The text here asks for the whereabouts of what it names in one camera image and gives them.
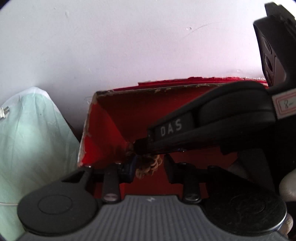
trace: label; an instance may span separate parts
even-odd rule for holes
[[[278,119],[296,114],[296,89],[292,89],[272,97]]]
[[[181,134],[194,129],[194,121],[190,112],[155,128],[155,141]]]

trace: white label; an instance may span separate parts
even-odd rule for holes
[[[296,89],[272,97],[278,119],[296,114]]]

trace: brown rope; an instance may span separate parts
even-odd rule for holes
[[[126,155],[130,156],[134,154],[133,144],[129,143]],[[163,160],[160,155],[142,155],[139,156],[136,164],[136,177],[142,179],[145,175],[153,175],[153,173],[162,164]]]

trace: black mount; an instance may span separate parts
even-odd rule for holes
[[[74,232],[87,225],[102,205],[120,202],[120,183],[131,183],[136,156],[125,164],[113,163],[106,169],[82,167],[66,177],[25,196],[17,214],[25,230],[57,236]],[[87,190],[103,182],[102,198],[95,199]]]
[[[125,164],[105,169],[82,167],[65,178],[25,196],[18,206],[24,228],[42,236],[60,236],[88,225],[104,205],[121,201],[119,184],[131,183],[137,156]],[[175,163],[169,154],[164,166],[171,184],[183,184],[182,202],[198,204],[207,218],[223,230],[244,236],[277,230],[287,213],[285,203],[273,192],[230,172],[210,166],[198,169],[190,163]],[[102,198],[87,190],[102,182]],[[206,183],[209,198],[202,199],[199,183]]]

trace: red cardboard box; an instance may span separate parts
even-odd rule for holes
[[[240,78],[201,78],[165,80],[139,83],[138,86],[99,91],[93,96],[85,122],[78,163],[104,168],[112,162],[124,162],[128,142],[146,136],[147,127],[159,118],[176,110],[194,98],[225,83],[242,81]],[[267,86],[263,80],[253,80]],[[172,153],[176,162],[193,163],[198,168],[208,165],[229,167],[236,160],[236,153],[222,155],[219,147]],[[152,176],[135,177],[131,184],[121,184],[125,194],[181,195],[182,185],[170,184],[163,165]],[[206,195],[201,186],[202,195]],[[95,195],[100,196],[98,184]]]

